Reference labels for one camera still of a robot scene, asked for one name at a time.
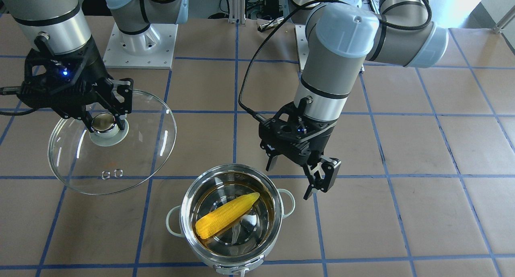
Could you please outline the glass pot lid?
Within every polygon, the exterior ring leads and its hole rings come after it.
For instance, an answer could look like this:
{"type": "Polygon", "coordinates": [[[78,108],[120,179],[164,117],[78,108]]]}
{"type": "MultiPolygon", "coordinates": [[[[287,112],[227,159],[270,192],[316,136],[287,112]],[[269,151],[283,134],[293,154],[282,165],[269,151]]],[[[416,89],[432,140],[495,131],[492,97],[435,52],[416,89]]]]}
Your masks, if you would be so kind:
{"type": "Polygon", "coordinates": [[[114,116],[93,106],[94,127],[61,119],[48,144],[54,175],[74,191],[104,196],[132,189],[154,176],[167,162],[175,145],[175,118],[159,97],[134,90],[132,112],[120,130],[114,116]]]}

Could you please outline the yellow corn cob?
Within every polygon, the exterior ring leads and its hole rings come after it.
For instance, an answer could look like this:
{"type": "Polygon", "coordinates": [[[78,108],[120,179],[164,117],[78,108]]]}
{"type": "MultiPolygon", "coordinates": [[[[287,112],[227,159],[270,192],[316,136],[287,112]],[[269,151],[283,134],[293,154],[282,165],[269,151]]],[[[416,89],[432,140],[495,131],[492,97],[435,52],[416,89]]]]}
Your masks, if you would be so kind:
{"type": "Polygon", "coordinates": [[[226,229],[230,224],[252,209],[260,198],[260,193],[253,192],[239,196],[200,218],[195,223],[195,232],[201,239],[208,239],[226,229]]]}

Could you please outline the white steel cooking pot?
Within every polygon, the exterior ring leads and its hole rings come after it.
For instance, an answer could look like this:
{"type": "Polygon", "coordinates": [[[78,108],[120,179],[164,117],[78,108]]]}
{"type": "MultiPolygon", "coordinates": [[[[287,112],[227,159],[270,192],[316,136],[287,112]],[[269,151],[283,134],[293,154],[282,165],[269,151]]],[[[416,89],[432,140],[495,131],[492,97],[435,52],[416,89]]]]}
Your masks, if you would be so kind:
{"type": "Polygon", "coordinates": [[[277,188],[270,178],[248,165],[230,163],[201,174],[186,191],[179,206],[166,215],[167,231],[185,238],[207,266],[222,275],[243,277],[263,264],[278,239],[282,220],[296,207],[293,194],[277,188]],[[195,232],[195,223],[239,196],[258,192],[252,209],[208,239],[195,232]]]}

